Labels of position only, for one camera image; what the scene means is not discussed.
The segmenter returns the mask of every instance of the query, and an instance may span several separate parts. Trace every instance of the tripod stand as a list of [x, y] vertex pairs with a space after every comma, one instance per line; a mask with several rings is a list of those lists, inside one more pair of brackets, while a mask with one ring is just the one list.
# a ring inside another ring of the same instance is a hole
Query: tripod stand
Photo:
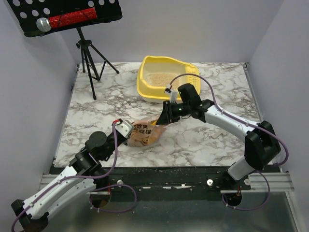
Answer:
[[[92, 45], [92, 41], [91, 40], [85, 40], [85, 37], [83, 35], [83, 32], [82, 32], [81, 28], [76, 28], [76, 29], [78, 31], [78, 34], [79, 34], [80, 38], [81, 38], [81, 40], [76, 44], [76, 46], [77, 46], [78, 49], [81, 50], [81, 53], [82, 53], [83, 73], [86, 72], [85, 64], [84, 64], [84, 62], [86, 62], [86, 67], [87, 67], [87, 71], [88, 71], [88, 75], [89, 75], [89, 80], [90, 80], [90, 85], [91, 85], [91, 89], [92, 89], [93, 99], [96, 100], [97, 97], [96, 97], [96, 93], [95, 93], [95, 88], [93, 86], [92, 78], [97, 80], [97, 81], [101, 80], [101, 77], [102, 77], [102, 74], [103, 74], [103, 71], [104, 71], [106, 63], [108, 63], [112, 67], [112, 69], [115, 70], [115, 72], [117, 74], [119, 74], [119, 71]], [[91, 57], [91, 54], [90, 54], [90, 51], [89, 51], [89, 48], [88, 48], [89, 46], [92, 47], [93, 50], [95, 50], [95, 52], [98, 53], [99, 56], [101, 56], [104, 59], [104, 63], [103, 63], [103, 67], [102, 67], [100, 76], [98, 75], [98, 71], [97, 71], [97, 69], [95, 67], [95, 64], [93, 62], [93, 59]], [[96, 77], [93, 77], [91, 75], [90, 66], [91, 66], [93, 72], [95, 73]]]

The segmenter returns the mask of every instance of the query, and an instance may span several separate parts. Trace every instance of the metal floor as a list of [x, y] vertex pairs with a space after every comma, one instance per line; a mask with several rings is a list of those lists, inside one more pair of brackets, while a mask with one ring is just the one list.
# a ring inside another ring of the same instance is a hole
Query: metal floor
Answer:
[[[259, 205], [265, 193], [244, 193], [241, 207]], [[110, 203], [125, 209], [130, 203]], [[138, 202], [123, 214], [90, 210], [88, 195], [56, 215], [44, 232], [296, 232], [284, 192], [272, 193], [262, 209], [250, 212], [226, 208], [222, 202]]]

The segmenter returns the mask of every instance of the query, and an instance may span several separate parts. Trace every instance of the red sparkly object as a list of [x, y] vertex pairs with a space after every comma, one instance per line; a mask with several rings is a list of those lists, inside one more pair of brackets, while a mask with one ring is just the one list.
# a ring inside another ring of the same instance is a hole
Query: red sparkly object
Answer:
[[88, 20], [97, 19], [95, 8], [89, 8], [81, 11], [75, 11], [63, 15], [48, 18], [49, 24], [53, 29], [65, 27], [75, 23], [81, 23]]

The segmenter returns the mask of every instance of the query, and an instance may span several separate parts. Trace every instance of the plastic bag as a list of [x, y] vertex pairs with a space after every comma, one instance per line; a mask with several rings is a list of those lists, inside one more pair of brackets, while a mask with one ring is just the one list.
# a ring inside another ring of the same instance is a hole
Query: plastic bag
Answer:
[[127, 141], [127, 145], [142, 147], [156, 142], [160, 138], [161, 134], [166, 130], [163, 126], [151, 125], [157, 119], [158, 117], [152, 119], [145, 118], [135, 121], [133, 123], [134, 130]]

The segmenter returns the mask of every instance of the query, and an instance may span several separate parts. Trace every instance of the bolt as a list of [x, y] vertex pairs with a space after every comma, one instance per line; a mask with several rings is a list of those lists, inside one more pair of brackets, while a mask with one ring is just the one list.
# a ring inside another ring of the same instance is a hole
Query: bolt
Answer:
[[117, 184], [118, 184], [118, 185], [123, 185], [124, 182], [123, 182], [122, 180], [118, 180], [118, 181], [117, 181]]
[[211, 187], [211, 186], [213, 185], [213, 180], [212, 180], [212, 179], [208, 179], [208, 180], [207, 180], [207, 185], [208, 185], [209, 187]]
[[251, 181], [249, 179], [244, 180], [245, 185], [249, 186], [251, 184]]

